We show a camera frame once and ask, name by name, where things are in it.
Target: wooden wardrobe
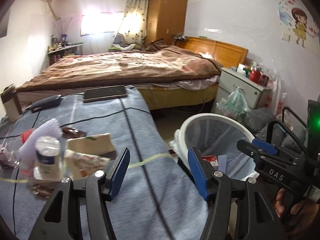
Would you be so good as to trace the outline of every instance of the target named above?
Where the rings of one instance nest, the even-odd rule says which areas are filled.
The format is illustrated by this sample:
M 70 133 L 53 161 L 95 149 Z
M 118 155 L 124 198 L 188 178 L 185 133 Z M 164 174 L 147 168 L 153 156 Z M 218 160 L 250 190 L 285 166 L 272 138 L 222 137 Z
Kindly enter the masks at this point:
M 149 0 L 146 46 L 161 38 L 170 45 L 174 35 L 183 33 L 187 2 L 188 0 Z

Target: brown blanket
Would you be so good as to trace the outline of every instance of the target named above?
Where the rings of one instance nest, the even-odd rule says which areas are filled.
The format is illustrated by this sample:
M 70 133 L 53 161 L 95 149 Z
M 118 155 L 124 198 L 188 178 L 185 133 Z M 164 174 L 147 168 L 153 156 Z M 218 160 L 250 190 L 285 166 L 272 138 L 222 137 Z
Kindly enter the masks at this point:
M 220 75 L 221 67 L 218 62 L 189 50 L 155 41 L 144 52 L 66 57 L 24 83 L 17 91 L 199 80 Z

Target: drawer handle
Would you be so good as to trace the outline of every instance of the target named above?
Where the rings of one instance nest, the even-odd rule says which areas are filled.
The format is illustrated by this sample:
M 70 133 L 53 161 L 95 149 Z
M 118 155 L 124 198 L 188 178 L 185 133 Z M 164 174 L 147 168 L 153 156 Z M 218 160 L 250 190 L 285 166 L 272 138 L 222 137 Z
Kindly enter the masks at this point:
M 238 88 L 238 89 L 240 89 L 240 90 L 242 90 L 243 91 L 243 88 L 240 88 L 240 87 L 238 87 L 238 86 L 236 86 L 235 84 L 232 84 L 234 87 L 236 87 L 236 88 Z

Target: bed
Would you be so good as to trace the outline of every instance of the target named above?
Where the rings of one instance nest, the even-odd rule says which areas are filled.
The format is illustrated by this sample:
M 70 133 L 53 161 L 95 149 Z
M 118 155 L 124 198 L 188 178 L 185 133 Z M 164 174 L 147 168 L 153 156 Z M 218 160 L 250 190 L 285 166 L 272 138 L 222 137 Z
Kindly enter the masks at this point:
M 58 94 L 66 96 L 95 87 L 134 85 L 150 110 L 198 105 L 215 98 L 221 67 L 237 66 L 247 52 L 232 44 L 201 38 L 179 41 L 177 46 L 167 46 L 159 40 L 141 53 L 67 57 L 17 88 L 17 92 L 21 105 L 26 106 Z M 102 67 L 106 59 L 108 66 Z
M 144 161 L 144 165 L 128 169 L 119 195 L 107 203 L 117 239 L 200 239 L 207 203 L 186 173 L 165 154 L 166 146 L 141 94 L 132 86 L 126 90 L 127 98 L 84 104 L 81 95 L 73 95 L 59 107 L 28 112 L 15 123 L 6 118 L 0 123 L 0 137 L 37 128 L 53 117 L 60 125 L 75 122 L 72 127 L 88 136 L 111 133 L 117 152 L 128 147 L 130 163 Z M 60 142 L 63 154 L 66 140 Z M 18 239 L 27 240 L 47 199 L 30 192 L 19 169 L 0 169 L 0 174 L 0 214 Z M 83 239 L 89 240 L 84 204 L 80 213 Z

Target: white drawer cabinet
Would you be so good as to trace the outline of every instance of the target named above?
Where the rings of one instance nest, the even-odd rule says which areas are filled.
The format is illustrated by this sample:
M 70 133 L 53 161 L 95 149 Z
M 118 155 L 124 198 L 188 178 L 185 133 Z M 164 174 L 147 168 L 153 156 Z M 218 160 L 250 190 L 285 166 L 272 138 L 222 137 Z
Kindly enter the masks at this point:
M 251 109 L 264 107 L 271 93 L 271 89 L 252 82 L 244 75 L 230 68 L 222 68 L 219 88 L 212 108 L 213 113 L 220 114 L 216 106 L 217 102 L 220 102 L 222 98 L 227 99 L 230 93 L 235 91 L 237 87 L 243 91 L 244 98 Z

